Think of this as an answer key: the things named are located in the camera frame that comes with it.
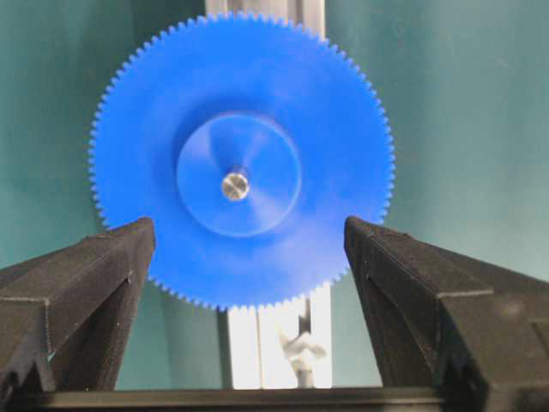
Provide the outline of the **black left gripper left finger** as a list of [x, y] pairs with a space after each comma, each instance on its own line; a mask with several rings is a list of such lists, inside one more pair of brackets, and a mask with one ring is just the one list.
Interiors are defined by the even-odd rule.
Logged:
[[2, 269], [2, 391], [113, 390], [154, 248], [140, 218]]

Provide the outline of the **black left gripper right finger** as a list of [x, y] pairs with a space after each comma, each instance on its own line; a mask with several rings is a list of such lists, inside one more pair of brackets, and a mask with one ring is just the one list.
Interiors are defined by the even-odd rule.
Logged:
[[478, 411], [548, 408], [548, 285], [346, 220], [344, 248], [386, 386], [468, 392]]

